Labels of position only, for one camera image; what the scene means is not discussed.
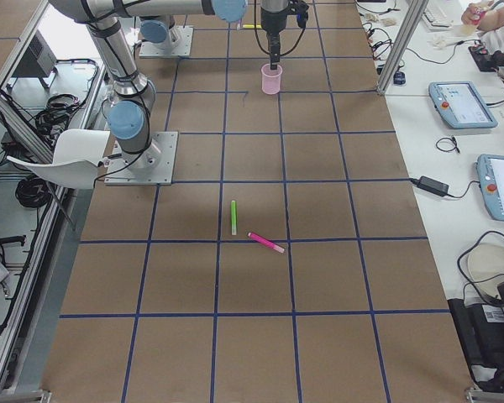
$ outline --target white desk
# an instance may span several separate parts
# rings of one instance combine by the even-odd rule
[[[463,8],[456,0],[429,0],[436,2],[444,12],[452,19],[454,25],[460,25],[460,16]],[[386,3],[362,3],[363,7],[369,10],[383,11],[394,6],[392,0]],[[393,17],[397,19],[397,25],[391,27],[383,27],[381,23],[374,23],[374,28],[384,29],[392,38],[396,40],[397,32],[402,23],[403,17],[407,12],[407,0],[397,0],[397,8],[401,11],[390,12],[380,18]],[[421,21],[411,38],[409,48],[416,51],[425,59],[444,61],[447,60],[454,51],[454,46],[450,45],[444,49],[433,47],[433,38],[442,35],[450,40],[463,40],[463,38],[455,36],[457,32],[455,26],[450,31],[429,31],[427,26]],[[373,36],[374,41],[386,40],[386,35],[382,32],[376,32]],[[405,66],[402,71],[407,78],[407,84],[404,86],[390,85],[386,91],[386,95],[427,95],[428,84],[432,81],[472,81],[474,82],[478,92],[484,97],[498,96],[504,98],[504,85],[496,76],[496,73],[482,73],[478,70],[475,62],[472,60],[467,48],[471,43],[461,44],[457,46],[455,56],[451,61],[444,65],[437,65],[428,61],[418,59],[411,51],[406,50],[402,57]],[[383,54],[381,58],[386,58],[388,52]]]
[[[450,194],[459,196],[470,181],[477,180],[475,162],[480,154],[504,154],[502,120],[492,130],[458,131],[444,125],[429,97],[389,96],[386,102],[411,177],[425,175],[448,183]],[[439,138],[452,134],[461,154],[435,148]],[[417,188],[415,195],[446,297],[459,298],[463,282],[456,267],[457,258],[485,231],[504,233],[504,222],[491,219],[477,185],[472,185],[459,200],[440,198]],[[504,245],[494,236],[486,238],[486,242]]]
[[[430,31],[421,21],[411,38],[409,48],[430,60],[447,60],[454,50],[453,45],[440,50],[432,45],[433,38],[443,35],[447,40],[467,39],[455,36],[459,32],[460,16],[466,7],[465,0],[429,0],[437,2],[453,21],[450,31]],[[386,3],[362,3],[369,10],[383,11],[393,8],[393,0]],[[397,0],[401,11],[390,12],[380,18],[393,17],[397,25],[383,27],[374,23],[374,28],[383,28],[393,40],[408,9],[407,0]],[[386,35],[376,32],[373,40],[385,40]],[[407,84],[390,85],[386,91],[386,103],[396,129],[403,158],[411,177],[429,176],[448,183],[449,192],[461,195],[470,181],[477,179],[475,162],[480,154],[504,154],[504,120],[497,128],[454,130],[448,128],[435,111],[428,96],[428,84],[432,81],[472,81],[486,102],[504,99],[504,84],[496,73],[478,70],[467,50],[470,43],[457,47],[455,56],[444,65],[418,59],[406,50],[403,61]],[[461,154],[444,153],[435,148],[438,139],[454,135]],[[504,232],[504,222],[498,222],[486,211],[480,188],[472,185],[467,195],[460,199],[440,198],[415,187],[417,203],[422,214],[433,256],[443,282],[447,298],[463,295],[464,281],[456,266],[457,258],[485,231],[495,229]],[[503,240],[490,236],[486,242],[504,245]]]

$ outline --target hand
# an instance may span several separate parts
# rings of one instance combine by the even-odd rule
[[[494,0],[490,0],[486,4],[486,8],[490,7],[494,3]],[[469,7],[461,14],[461,21],[463,24],[474,24],[474,25],[479,25],[480,24],[480,19],[481,19],[481,3],[474,4],[471,3],[469,4]]]

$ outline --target white surface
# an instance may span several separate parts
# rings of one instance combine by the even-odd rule
[[[76,24],[51,5],[39,23],[39,31],[58,59],[100,57],[86,26]]]
[[[373,27],[384,29],[392,40],[396,40],[396,34],[402,24],[403,16],[408,9],[407,1],[408,0],[397,0],[396,6],[400,8],[401,11],[380,16],[380,18],[396,18],[397,25],[383,27],[382,24],[373,24]],[[460,17],[465,7],[459,5],[459,2],[456,0],[429,0],[429,2],[439,5],[451,18],[454,27],[450,31],[437,33],[430,31],[425,23],[420,21],[409,42],[408,48],[416,51],[424,59],[446,61],[454,52],[454,43],[460,40],[470,39],[459,35],[459,27],[461,25]],[[365,4],[366,8],[377,11],[384,11],[393,6],[394,2],[392,0],[389,0],[387,3]],[[386,40],[386,35],[380,31],[376,31],[372,39],[375,42]],[[440,49],[433,45],[438,42],[442,42],[446,44],[446,46]],[[402,71],[405,73],[407,83],[403,86],[390,85],[386,94],[427,95],[428,84],[432,81],[472,81],[483,97],[504,97],[504,85],[496,78],[496,73],[482,73],[478,70],[478,67],[468,51],[470,45],[471,42],[457,46],[455,56],[451,61],[443,65],[420,60],[411,51],[406,50],[402,57],[405,63],[402,67]],[[376,64],[384,63],[387,55],[388,51],[381,57],[383,60],[377,61]]]
[[[448,183],[449,193],[460,196],[470,181],[477,180],[475,162],[480,154],[504,155],[504,119],[497,115],[496,128],[454,130],[442,122],[429,97],[387,96],[386,102],[411,177],[425,175]],[[435,148],[438,139],[452,135],[460,154]],[[417,188],[415,195],[445,294],[459,298],[463,281],[456,267],[457,258],[485,231],[504,233],[504,222],[489,216],[477,185],[472,185],[459,200],[440,198]],[[489,237],[488,242],[502,244],[498,237]]]

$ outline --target keyboard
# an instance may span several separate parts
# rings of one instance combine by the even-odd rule
[[[422,20],[432,31],[447,31],[452,28],[452,21],[446,16],[441,7],[430,0],[423,12]]]

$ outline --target green marker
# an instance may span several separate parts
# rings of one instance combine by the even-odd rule
[[[232,200],[231,213],[232,213],[232,235],[237,235],[237,202],[235,200]]]

